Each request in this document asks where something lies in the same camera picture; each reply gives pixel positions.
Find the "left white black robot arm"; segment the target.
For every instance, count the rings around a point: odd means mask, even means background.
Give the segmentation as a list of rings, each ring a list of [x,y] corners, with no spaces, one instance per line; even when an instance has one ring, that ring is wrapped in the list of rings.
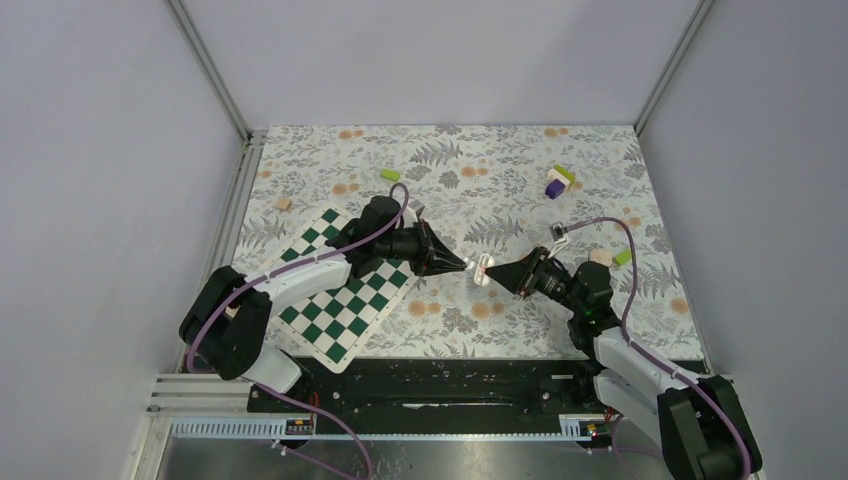
[[[415,210],[390,196],[375,196],[324,246],[269,273],[243,274],[229,265],[214,270],[179,328],[189,348],[187,368],[201,359],[221,379],[264,385],[285,410],[301,409],[311,387],[296,360],[266,343],[269,320],[389,261],[407,263],[419,277],[467,268]]]

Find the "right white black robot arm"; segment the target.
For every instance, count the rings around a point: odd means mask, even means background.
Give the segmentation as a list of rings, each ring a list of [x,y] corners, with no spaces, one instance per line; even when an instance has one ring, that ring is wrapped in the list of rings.
[[[763,459],[733,384],[687,370],[627,333],[611,307],[608,266],[585,261],[563,268],[544,247],[498,265],[482,257],[477,284],[495,282],[522,299],[542,294],[572,314],[573,345],[589,359],[573,386],[575,402],[621,413],[659,447],[675,479],[746,479]]]

